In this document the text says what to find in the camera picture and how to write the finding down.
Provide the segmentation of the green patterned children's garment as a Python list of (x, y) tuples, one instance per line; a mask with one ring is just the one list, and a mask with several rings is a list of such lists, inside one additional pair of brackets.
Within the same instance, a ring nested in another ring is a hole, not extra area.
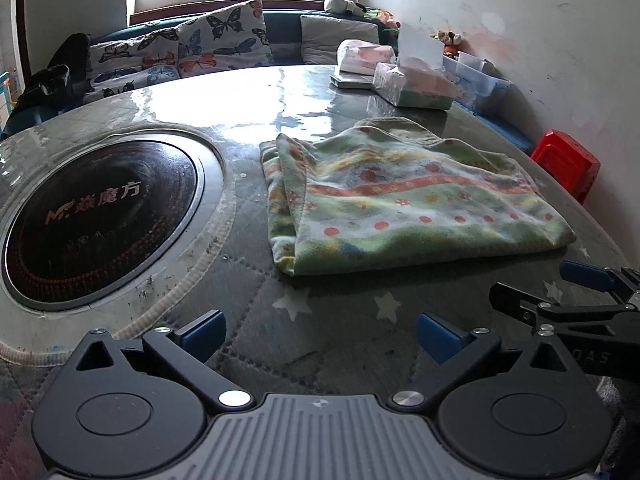
[(574, 230), (506, 154), (406, 118), (260, 148), (276, 267), (291, 276), (548, 252)]

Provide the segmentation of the black clothes pile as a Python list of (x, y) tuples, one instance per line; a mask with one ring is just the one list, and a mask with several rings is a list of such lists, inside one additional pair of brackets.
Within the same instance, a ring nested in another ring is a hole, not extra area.
[(90, 44), (84, 32), (68, 36), (47, 67), (30, 77), (14, 112), (45, 120), (78, 105), (86, 92)]

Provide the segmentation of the red plastic stool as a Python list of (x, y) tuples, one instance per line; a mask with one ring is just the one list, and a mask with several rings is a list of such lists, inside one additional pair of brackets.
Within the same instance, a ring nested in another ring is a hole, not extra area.
[(578, 203), (583, 204), (597, 179), (600, 160), (567, 133), (550, 129), (530, 155)]

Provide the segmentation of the grey quilted star table cover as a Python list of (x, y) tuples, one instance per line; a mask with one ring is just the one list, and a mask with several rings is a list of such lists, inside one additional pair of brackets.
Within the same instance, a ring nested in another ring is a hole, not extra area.
[(626, 260), (454, 108), (327, 68), (130, 90), (1, 144), (6, 479), (601, 479)]

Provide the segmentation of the clear plastic storage box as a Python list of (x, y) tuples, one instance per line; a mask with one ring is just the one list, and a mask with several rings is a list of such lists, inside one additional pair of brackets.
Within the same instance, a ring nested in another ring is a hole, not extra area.
[(448, 79), (459, 89), (456, 101), (473, 113), (495, 116), (512, 88), (512, 82), (494, 75), (494, 66), (474, 55), (442, 57)]

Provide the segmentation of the pink tissue pack near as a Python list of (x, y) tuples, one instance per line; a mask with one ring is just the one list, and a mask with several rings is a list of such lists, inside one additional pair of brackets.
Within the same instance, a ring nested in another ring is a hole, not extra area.
[(378, 63), (373, 90), (396, 107), (449, 110), (459, 96), (459, 88), (442, 70), (434, 70), (418, 58), (405, 63)]

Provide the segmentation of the brown plush toy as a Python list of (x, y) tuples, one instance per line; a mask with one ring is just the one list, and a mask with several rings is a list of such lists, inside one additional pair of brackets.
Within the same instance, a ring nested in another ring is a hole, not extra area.
[(439, 30), (434, 33), (434, 38), (442, 43), (442, 53), (447, 58), (456, 58), (459, 55), (462, 44), (462, 36), (451, 30)]

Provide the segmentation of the pink tissue pack far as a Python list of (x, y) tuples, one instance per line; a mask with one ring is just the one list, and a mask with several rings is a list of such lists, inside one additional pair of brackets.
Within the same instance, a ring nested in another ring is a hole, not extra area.
[(373, 76), (378, 64), (388, 64), (394, 56), (395, 51), (391, 46), (345, 39), (337, 48), (337, 68), (345, 73)]

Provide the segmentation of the colourful plush toy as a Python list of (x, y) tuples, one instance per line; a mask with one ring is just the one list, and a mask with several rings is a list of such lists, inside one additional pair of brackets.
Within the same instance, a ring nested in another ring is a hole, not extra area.
[(401, 22), (389, 10), (379, 8), (369, 8), (364, 14), (369, 20), (380, 22), (384, 27), (391, 29), (400, 29)]

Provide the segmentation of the blue white cabinet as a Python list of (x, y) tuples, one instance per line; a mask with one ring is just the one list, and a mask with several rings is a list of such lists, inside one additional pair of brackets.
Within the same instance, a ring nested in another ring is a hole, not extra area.
[(3, 129), (12, 113), (11, 78), (8, 72), (0, 75), (0, 128)]

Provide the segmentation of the grey cushion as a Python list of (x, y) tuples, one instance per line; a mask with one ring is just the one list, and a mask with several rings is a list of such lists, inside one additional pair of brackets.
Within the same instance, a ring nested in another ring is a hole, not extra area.
[(362, 40), (370, 44), (380, 42), (378, 26), (344, 18), (305, 14), (300, 17), (300, 30), (300, 53), (305, 64), (336, 65), (337, 50), (344, 40)]

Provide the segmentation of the long butterfly pillow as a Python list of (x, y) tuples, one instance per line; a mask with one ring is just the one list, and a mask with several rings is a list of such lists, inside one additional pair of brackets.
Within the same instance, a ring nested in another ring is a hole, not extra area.
[(89, 48), (85, 104), (180, 78), (178, 34), (162, 28)]

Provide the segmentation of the blue sofa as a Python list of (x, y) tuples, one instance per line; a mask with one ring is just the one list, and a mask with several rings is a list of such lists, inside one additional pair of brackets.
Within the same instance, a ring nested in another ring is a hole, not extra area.
[(32, 76), (1, 130), (8, 138), (69, 110), (154, 84), (225, 70), (336, 62), (338, 45), (361, 39), (396, 46), (382, 18), (265, 10), (250, 0), (90, 38), (75, 32)]

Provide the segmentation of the black white plush toy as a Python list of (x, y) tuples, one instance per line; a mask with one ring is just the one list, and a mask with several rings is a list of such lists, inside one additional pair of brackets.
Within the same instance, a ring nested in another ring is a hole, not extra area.
[(359, 0), (323, 0), (323, 10), (331, 14), (355, 15), (362, 18), (367, 8)]

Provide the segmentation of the square butterfly pillow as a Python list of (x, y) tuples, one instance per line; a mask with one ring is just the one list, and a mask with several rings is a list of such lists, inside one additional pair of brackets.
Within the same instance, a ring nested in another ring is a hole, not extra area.
[(182, 78), (274, 64), (262, 0), (202, 14), (176, 31)]

